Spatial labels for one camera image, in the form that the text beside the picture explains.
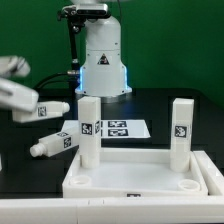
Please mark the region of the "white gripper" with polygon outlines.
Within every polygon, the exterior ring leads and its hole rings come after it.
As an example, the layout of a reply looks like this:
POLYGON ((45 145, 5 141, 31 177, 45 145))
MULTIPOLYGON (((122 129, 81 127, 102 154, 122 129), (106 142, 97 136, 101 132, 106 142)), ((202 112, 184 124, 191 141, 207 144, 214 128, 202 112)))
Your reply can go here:
POLYGON ((0 108, 25 112, 35 110, 39 94, 26 86, 0 78, 0 108))

